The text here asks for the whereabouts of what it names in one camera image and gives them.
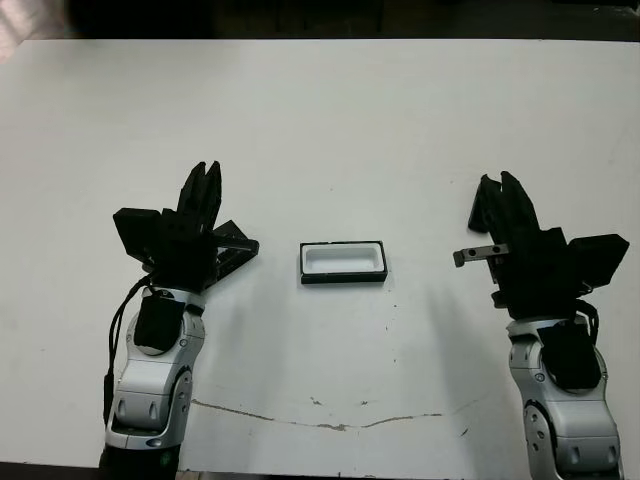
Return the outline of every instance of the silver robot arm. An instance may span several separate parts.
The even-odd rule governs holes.
[[[154,323],[160,319],[152,315],[145,318],[141,311],[131,320],[126,334],[127,363],[116,383],[106,429],[106,444],[113,447],[159,450],[179,446],[184,438],[191,375],[205,336],[201,318],[204,301],[183,290],[156,288],[152,293],[146,288],[143,308],[149,308],[144,302],[153,296],[158,296],[159,302],[173,304],[167,310],[176,318],[169,321],[179,328],[162,339],[162,345],[163,341],[153,339],[157,325],[148,327],[152,335],[147,338],[141,334],[141,318]]]
[[[567,243],[560,228],[541,230],[508,172],[501,182],[482,177],[468,228],[490,233],[494,245],[457,251],[454,262],[486,261],[499,286],[494,306],[513,319],[509,368],[522,396],[531,476],[622,479],[607,369],[596,348],[598,312],[579,297],[610,283],[629,243],[618,235]]]
[[[222,178],[196,165],[176,210],[123,208],[114,215],[127,253],[148,275],[116,311],[104,378],[103,478],[174,479],[191,403],[192,372],[204,342],[203,292],[258,254],[259,244],[228,221],[214,229]],[[124,309],[142,287],[127,328],[127,363],[114,381]]]
[[[511,322],[509,368],[524,407],[524,430],[531,476],[535,480],[622,479],[620,438],[607,407],[607,369],[594,348],[600,371],[591,389],[567,390],[556,383],[542,356],[538,331],[586,319]]]

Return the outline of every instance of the wire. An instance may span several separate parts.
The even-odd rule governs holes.
[[[576,310],[584,313],[589,321],[589,336],[593,345],[598,341],[598,330],[600,329],[600,316],[596,307],[584,300],[576,300]]]
[[[151,286],[151,278],[153,274],[145,275],[138,280],[129,293],[125,297],[122,304],[116,310],[113,319],[111,320],[111,326],[109,327],[109,368],[107,374],[104,376],[104,408],[102,411],[102,417],[104,424],[109,421],[109,414],[111,412],[111,405],[113,403],[113,367],[116,360],[116,353],[118,351],[118,340],[120,339],[120,328],[122,326],[122,317],[124,316],[124,310],[127,307],[127,303],[138,293],[144,286]]]

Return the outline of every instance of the table surface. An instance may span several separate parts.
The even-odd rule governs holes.
[[[0,67],[0,460],[97,464],[141,276],[111,215],[216,159],[261,249],[207,294],[183,468],[527,478],[509,317],[451,257],[489,243],[466,220],[505,169],[543,227],[631,242],[589,298],[640,478],[639,87],[635,44],[27,42]],[[331,240],[382,240],[384,285],[301,286],[299,243]]]

